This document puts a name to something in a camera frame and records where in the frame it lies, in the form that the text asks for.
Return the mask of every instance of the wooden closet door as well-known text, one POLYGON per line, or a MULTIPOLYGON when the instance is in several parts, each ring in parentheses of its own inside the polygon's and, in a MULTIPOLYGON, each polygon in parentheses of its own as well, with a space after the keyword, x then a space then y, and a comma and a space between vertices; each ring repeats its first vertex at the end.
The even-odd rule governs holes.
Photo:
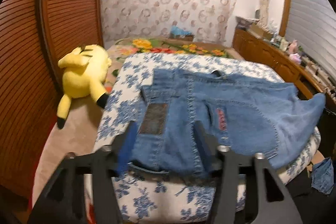
POLYGON ((0 102, 0 184, 28 198, 58 103, 35 0, 0 4, 0 102))
POLYGON ((57 62, 80 45, 103 46, 99 0, 39 0, 42 34, 59 85, 57 62))

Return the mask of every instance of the beige floor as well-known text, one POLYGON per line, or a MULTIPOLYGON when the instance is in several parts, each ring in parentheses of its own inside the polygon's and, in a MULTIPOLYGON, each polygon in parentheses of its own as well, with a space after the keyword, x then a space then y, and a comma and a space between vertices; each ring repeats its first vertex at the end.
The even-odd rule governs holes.
POLYGON ((62 130, 55 125, 44 146, 35 174, 32 194, 34 206, 45 183, 68 152, 77 155, 92 152, 103 110, 88 96, 74 99, 67 122, 62 130))

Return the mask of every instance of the blue and white floral fabric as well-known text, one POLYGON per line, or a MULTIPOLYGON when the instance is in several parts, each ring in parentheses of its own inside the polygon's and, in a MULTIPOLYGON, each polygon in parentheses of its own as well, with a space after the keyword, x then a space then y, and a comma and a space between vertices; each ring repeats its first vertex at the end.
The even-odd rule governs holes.
MULTIPOLYGON (((193 72, 211 73, 214 70, 226 74, 264 78, 272 82, 283 82, 268 66, 227 58, 175 55, 136 54, 126 59, 117 82, 110 94, 98 129, 94 150, 110 144, 116 134, 123 133, 127 121, 136 117, 136 103, 141 85, 152 84, 154 68, 182 68, 193 72)), ((307 145, 297 160, 278 170, 283 183, 297 176, 311 161, 320 144, 320 133, 315 128, 307 145)), ((143 177, 127 173, 113 178, 115 194, 125 220, 131 222, 183 223, 204 220, 211 207, 214 188, 202 181, 174 180, 169 177, 143 177)), ((90 181, 87 183, 91 193, 90 181)), ((238 187, 237 210, 242 209, 245 199, 245 184, 238 187)))

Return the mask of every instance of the yellow plush head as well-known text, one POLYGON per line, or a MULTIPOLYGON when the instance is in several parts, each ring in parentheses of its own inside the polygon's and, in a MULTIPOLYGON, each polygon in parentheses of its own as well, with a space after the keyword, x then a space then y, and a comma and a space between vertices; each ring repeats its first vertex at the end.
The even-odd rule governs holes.
POLYGON ((77 47, 58 61, 63 74, 64 95, 58 105, 58 127, 63 128, 68 116, 71 99, 91 95, 100 106, 105 107, 108 94, 103 86, 111 60, 99 45, 77 47))

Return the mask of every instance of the wooden cabinet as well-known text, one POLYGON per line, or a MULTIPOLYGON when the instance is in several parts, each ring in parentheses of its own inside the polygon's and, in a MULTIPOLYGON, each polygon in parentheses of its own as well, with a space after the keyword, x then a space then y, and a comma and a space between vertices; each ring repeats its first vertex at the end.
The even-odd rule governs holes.
POLYGON ((245 60, 268 65, 284 81, 294 83, 302 98, 310 99, 314 94, 322 92, 316 81, 301 66, 279 49, 250 33, 236 29, 232 46, 245 60))

